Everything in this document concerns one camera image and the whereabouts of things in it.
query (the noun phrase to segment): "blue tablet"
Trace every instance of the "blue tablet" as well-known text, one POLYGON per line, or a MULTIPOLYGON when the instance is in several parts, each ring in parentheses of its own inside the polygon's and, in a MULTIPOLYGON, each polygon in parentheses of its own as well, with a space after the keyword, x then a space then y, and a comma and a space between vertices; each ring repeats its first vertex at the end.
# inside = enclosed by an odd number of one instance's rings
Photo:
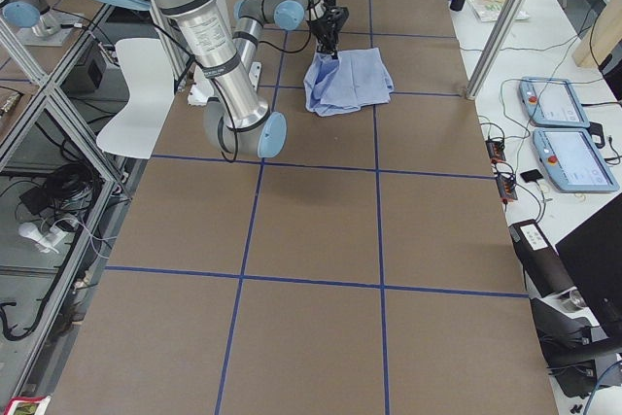
POLYGON ((527 114, 536 126, 590 126, 590 121, 568 80, 523 77, 519 89, 527 114))
POLYGON ((551 181, 560 191, 620 189, 585 129, 536 128, 534 145, 551 181))

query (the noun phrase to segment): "blue cloth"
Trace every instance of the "blue cloth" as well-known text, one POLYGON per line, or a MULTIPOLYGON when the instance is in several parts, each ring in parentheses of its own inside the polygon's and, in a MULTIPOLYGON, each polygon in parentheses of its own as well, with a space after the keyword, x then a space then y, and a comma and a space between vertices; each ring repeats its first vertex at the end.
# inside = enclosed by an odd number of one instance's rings
POLYGON ((306 107, 321 117, 347 114, 389 102, 394 90, 378 48, 339 52, 334 59, 315 53, 304 77, 306 107))

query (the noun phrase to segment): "blue cable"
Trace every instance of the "blue cable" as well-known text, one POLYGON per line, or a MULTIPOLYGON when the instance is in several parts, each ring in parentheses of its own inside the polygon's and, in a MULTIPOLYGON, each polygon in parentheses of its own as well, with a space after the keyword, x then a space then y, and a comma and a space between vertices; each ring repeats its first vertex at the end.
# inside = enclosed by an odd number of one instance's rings
POLYGON ((592 400, 594 399, 594 394, 596 393, 596 391, 601 387, 601 384, 603 384, 603 380, 605 379, 605 376, 612 371, 615 367, 617 367, 619 364, 622 364, 622 360, 616 362, 616 363, 612 363, 609 368, 607 368, 605 370, 605 372, 601 375, 601 377, 596 381, 596 385, 594 386, 594 390, 592 391, 592 394, 590 394, 589 398, 587 399, 587 403, 585 404, 585 410, 583 410, 583 415, 587 415, 587 412, 590 410, 590 405, 592 404, 592 400))

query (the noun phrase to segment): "black monitor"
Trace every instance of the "black monitor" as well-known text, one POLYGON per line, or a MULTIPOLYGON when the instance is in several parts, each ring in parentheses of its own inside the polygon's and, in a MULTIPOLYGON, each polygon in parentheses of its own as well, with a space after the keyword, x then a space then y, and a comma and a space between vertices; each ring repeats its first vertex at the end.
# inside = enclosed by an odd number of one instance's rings
POLYGON ((622 337, 622 194, 556 248, 603 330, 609 337, 622 337))

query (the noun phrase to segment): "white table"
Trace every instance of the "white table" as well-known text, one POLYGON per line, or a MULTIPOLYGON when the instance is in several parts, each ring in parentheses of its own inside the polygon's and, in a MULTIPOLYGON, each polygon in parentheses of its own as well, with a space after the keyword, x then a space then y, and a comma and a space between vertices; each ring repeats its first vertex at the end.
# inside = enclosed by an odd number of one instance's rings
MULTIPOLYGON (((575 37, 574 29, 557 0, 526 0, 523 10, 530 15, 530 19, 515 22, 503 45, 504 48, 545 49, 575 37)), ((452 12, 451 15, 463 49, 462 56, 466 72, 470 76, 481 52, 464 50, 482 50, 494 24, 481 22, 468 2, 465 3, 461 12, 452 12)), ((577 39, 546 52, 501 51, 475 101, 478 114, 484 116, 482 121, 486 121, 487 118, 496 123, 503 128, 506 136, 524 136, 525 130, 503 115, 500 90, 505 80, 520 79, 524 76, 551 77, 554 72, 556 78, 566 78, 577 83, 591 82, 600 78, 601 74, 596 69, 579 68, 572 61, 572 52, 578 44, 577 39)), ((519 82, 505 83, 503 100, 506 113, 513 119, 526 123, 528 116, 518 97, 518 85, 519 82)), ((582 103, 615 101, 605 81, 589 85, 573 85, 573 87, 582 103)), ((613 137, 614 148, 618 151, 622 150, 622 109, 619 106, 610 105, 585 110, 590 121, 603 124, 605 138, 607 135, 613 137)), ((482 127, 484 135, 488 134, 488 126, 482 127)), ((492 136, 500 134, 498 130, 491 128, 492 136)), ((521 141, 518 139, 509 139, 505 142, 506 159, 516 172, 537 168, 544 173, 544 169, 538 162, 532 138, 529 137, 524 141, 519 153, 520 146, 521 141)), ((614 156, 608 145, 603 150, 603 154, 614 156)), ((622 182, 622 166, 612 167, 611 171, 618 183, 622 182)), ((537 198, 541 197, 535 184, 525 184, 520 178, 518 182, 537 198)), ((553 245, 618 194, 561 193, 548 179, 541 181, 540 185, 548 201, 545 215, 539 225, 553 245)), ((517 189, 517 194, 518 201, 509 203, 507 206, 506 219, 509 225, 526 219, 534 219, 537 215, 536 201, 521 189, 517 189)), ((547 299, 546 301, 557 305, 556 300, 547 299)), ((594 320, 589 312, 581 314, 594 320)), ((585 400, 566 398, 554 378, 551 378, 551 385, 560 414, 568 414, 569 409, 575 403, 585 405, 585 400)), ((622 407, 622 388, 599 390, 590 408, 590 415, 613 415, 619 413, 620 407, 622 407)))

